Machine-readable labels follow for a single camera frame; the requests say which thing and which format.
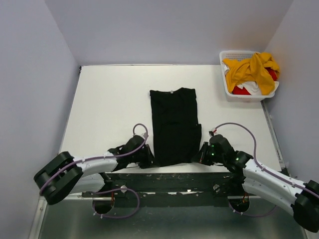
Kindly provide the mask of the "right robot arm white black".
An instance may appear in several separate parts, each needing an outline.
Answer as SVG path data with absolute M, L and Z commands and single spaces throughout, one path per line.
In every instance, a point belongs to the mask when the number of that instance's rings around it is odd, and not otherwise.
M 282 208 L 304 229 L 319 231 L 319 184 L 305 183 L 277 172 L 252 155 L 235 150 L 222 135 L 205 142 L 192 162 L 211 166 L 220 164 L 238 178 L 229 183 L 235 195 L 243 192 L 259 196 Z

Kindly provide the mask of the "black t-shirt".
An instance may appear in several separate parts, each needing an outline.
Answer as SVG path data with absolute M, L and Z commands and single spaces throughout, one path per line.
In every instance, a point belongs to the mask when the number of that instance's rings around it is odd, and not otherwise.
M 195 89 L 151 90 L 150 98 L 155 159 L 162 167 L 189 163 L 202 137 Z

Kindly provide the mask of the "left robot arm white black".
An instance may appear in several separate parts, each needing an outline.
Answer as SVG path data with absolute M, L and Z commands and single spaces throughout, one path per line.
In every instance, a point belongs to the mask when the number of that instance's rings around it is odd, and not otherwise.
M 39 194 L 49 205 L 54 205 L 73 192 L 85 192 L 85 189 L 76 187 L 81 178 L 115 172 L 131 163 L 142 169 L 150 168 L 154 159 L 146 138 L 134 135 L 126 144 L 110 148 L 101 156 L 81 158 L 64 151 L 40 169 L 33 179 Z

